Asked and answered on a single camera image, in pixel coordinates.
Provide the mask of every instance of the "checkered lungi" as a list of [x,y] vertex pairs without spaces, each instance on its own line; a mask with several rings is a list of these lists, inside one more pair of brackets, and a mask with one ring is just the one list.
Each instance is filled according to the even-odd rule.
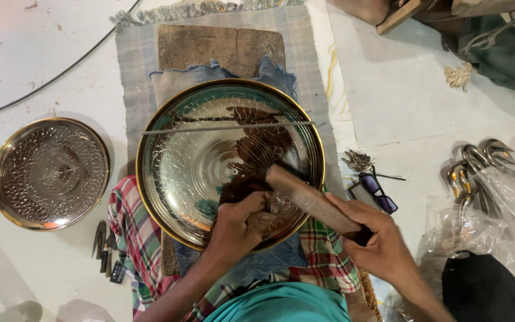
[[[116,235],[120,261],[131,278],[134,318],[162,296],[181,277],[163,276],[160,270],[162,229],[142,204],[136,176],[122,179],[112,190],[108,205],[109,222]],[[201,321],[220,305],[236,296],[271,282],[306,282],[339,293],[360,288],[357,268],[343,251],[336,232],[316,219],[299,229],[307,267],[289,267],[246,287],[214,285],[192,307],[184,321]]]

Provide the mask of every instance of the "black bag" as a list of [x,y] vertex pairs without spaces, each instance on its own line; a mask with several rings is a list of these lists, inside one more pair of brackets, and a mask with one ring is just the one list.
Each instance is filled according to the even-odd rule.
[[515,322],[515,277],[492,255],[449,258],[442,272],[442,297],[458,322]]

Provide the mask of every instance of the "teal shirt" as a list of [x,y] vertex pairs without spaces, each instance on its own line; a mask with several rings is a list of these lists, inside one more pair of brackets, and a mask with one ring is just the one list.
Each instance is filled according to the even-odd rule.
[[350,322],[345,298],[303,282],[279,282],[251,290],[220,306],[205,322]]

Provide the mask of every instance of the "brass rim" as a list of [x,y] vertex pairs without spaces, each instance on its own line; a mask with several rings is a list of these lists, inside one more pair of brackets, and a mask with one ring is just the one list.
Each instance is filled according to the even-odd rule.
[[[226,85],[226,84],[230,84],[230,85],[249,85],[249,86],[253,86],[253,87],[258,87],[260,89],[265,89],[266,91],[274,92],[281,99],[285,99],[286,101],[288,101],[289,106],[292,106],[297,111],[299,111],[300,114],[305,119],[307,119],[308,121],[311,121],[311,119],[309,118],[309,115],[305,112],[305,110],[303,110],[303,108],[294,99],[292,99],[289,95],[285,94],[284,92],[278,90],[277,88],[275,88],[273,86],[269,86],[268,84],[263,84],[263,83],[260,83],[260,82],[257,82],[257,81],[252,81],[252,80],[245,80],[245,79],[239,79],[239,78],[225,78],[225,79],[221,79],[221,80],[207,81],[207,82],[195,85],[195,86],[190,87],[190,88],[180,92],[179,94],[175,95],[173,98],[171,98],[166,103],[164,103],[156,111],[156,113],[154,113],[154,115],[152,116],[151,120],[148,122],[148,125],[147,125],[147,128],[145,129],[145,131],[150,130],[150,127],[154,126],[154,123],[155,123],[154,121],[156,119],[158,119],[158,117],[161,115],[161,113],[165,112],[165,110],[167,108],[169,108],[170,106],[174,105],[178,100],[182,99],[185,95],[190,94],[190,93],[195,92],[195,91],[198,91],[200,89],[209,87],[209,86]],[[319,151],[320,151],[320,157],[321,157],[321,164],[322,165],[320,167],[321,168],[321,174],[320,174],[319,186],[317,188],[319,190],[321,190],[322,187],[323,187],[323,182],[325,181],[325,152],[323,150],[323,144],[321,143],[321,138],[319,137],[319,133],[317,131],[317,128],[315,126],[311,126],[311,128],[312,128],[312,132],[313,132],[313,134],[315,136],[315,139],[317,140],[317,143],[319,144]],[[139,143],[139,149],[138,149],[137,154],[136,154],[135,173],[136,173],[136,182],[137,182],[137,187],[138,187],[138,190],[139,190],[140,198],[142,199],[142,202],[143,202],[145,208],[147,209],[148,214],[161,227],[161,229],[165,233],[170,235],[175,240],[179,241],[180,243],[182,243],[182,244],[184,244],[184,245],[186,245],[188,247],[191,247],[191,248],[194,248],[194,249],[197,249],[197,250],[204,250],[205,249],[204,247],[201,247],[199,245],[195,245],[195,244],[185,240],[184,238],[182,238],[182,237],[178,236],[177,234],[175,234],[171,229],[169,229],[167,227],[167,225],[164,223],[164,221],[161,219],[161,217],[155,211],[152,203],[148,200],[148,197],[145,196],[145,193],[144,193],[145,186],[144,186],[144,183],[143,183],[143,177],[142,177],[141,169],[144,166],[143,158],[144,158],[144,150],[145,150],[146,143],[147,143],[146,136],[144,136],[144,135],[141,136],[140,143]],[[303,218],[295,225],[294,228],[292,228],[288,233],[286,233],[286,235],[283,238],[277,239],[275,241],[275,243],[272,243],[272,244],[267,245],[267,246],[261,246],[261,247],[258,246],[257,248],[255,248],[251,252],[253,253],[253,252],[258,252],[258,251],[261,251],[261,250],[264,250],[264,249],[268,249],[269,247],[273,247],[273,246],[283,242],[284,240],[289,238],[291,235],[293,235],[296,231],[298,231],[299,228],[301,228],[301,226],[306,222],[306,220],[308,218],[309,218],[309,214],[305,213]]]
[[0,161],[6,155],[6,151],[7,151],[8,145],[19,134],[23,133],[25,130],[27,130],[28,128],[30,128],[30,127],[32,127],[32,126],[34,126],[36,124],[44,123],[44,122],[48,122],[48,121],[65,121],[65,122],[68,122],[68,123],[73,123],[73,124],[76,124],[78,126],[83,127],[84,129],[89,131],[93,136],[95,136],[95,139],[99,143],[101,149],[104,152],[104,156],[106,157],[106,180],[103,183],[103,186],[101,188],[101,192],[99,194],[100,197],[97,198],[97,200],[95,200],[93,205],[90,206],[90,208],[87,209],[84,213],[82,213],[82,215],[78,219],[76,219],[76,220],[74,220],[72,222],[66,223],[66,224],[64,224],[62,226],[53,227],[53,228],[41,228],[40,225],[33,225],[29,221],[27,221],[27,220],[25,220],[25,221],[18,221],[15,217],[13,217],[11,214],[9,214],[7,211],[5,211],[4,203],[3,203],[3,201],[1,200],[1,197],[0,197],[0,212],[5,216],[5,218],[7,218],[10,222],[16,224],[17,226],[19,226],[21,228],[24,228],[24,229],[27,229],[27,230],[31,230],[31,231],[54,231],[54,230],[59,230],[59,229],[68,227],[68,226],[76,223],[77,221],[81,220],[85,215],[87,215],[89,212],[91,212],[91,210],[94,209],[96,207],[96,205],[101,201],[101,199],[103,198],[103,195],[105,193],[108,181],[111,178],[111,156],[109,155],[109,151],[106,148],[106,144],[104,143],[103,138],[100,135],[98,135],[98,133],[96,133],[96,131],[94,129],[92,129],[90,126],[86,125],[85,123],[83,123],[81,121],[78,121],[78,120],[69,119],[67,117],[49,117],[47,119],[41,119],[41,120],[33,121],[33,122],[28,123],[27,125],[23,126],[22,128],[18,129],[18,131],[13,133],[13,135],[11,135],[10,138],[7,141],[5,141],[4,145],[1,146],[1,148],[0,148]]

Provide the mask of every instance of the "metal rod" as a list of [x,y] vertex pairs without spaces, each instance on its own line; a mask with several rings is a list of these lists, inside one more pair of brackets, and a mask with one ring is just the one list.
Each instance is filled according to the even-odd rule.
[[314,126],[315,122],[286,122],[286,123],[267,123],[267,124],[250,124],[245,126],[227,126],[227,127],[202,127],[202,128],[175,128],[163,129],[160,131],[144,131],[141,135],[150,134],[168,134],[168,133],[181,133],[181,132],[198,132],[198,131],[219,131],[222,129],[239,129],[239,128],[263,128],[263,127],[284,127],[284,126]]

